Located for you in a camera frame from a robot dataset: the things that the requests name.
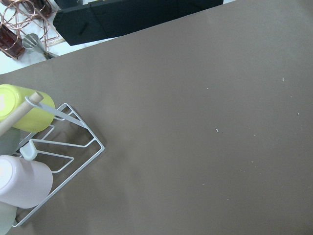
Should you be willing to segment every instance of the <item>wooden handle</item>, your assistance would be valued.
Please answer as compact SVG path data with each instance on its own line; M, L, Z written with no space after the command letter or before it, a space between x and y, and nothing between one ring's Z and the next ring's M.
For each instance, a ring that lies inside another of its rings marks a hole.
M33 104L38 104L44 99L44 97L39 93L33 93L29 98L29 101ZM27 114L34 106L28 103L26 100L20 104L9 116L6 117L2 122L0 122L0 137L9 130L15 123L17 123L25 114Z

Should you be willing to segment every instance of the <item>brown surface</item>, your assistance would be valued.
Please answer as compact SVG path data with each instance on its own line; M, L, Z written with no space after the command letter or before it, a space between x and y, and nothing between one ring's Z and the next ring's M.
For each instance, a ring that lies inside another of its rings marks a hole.
M107 146L9 234L312 234L312 12L239 0L2 75Z

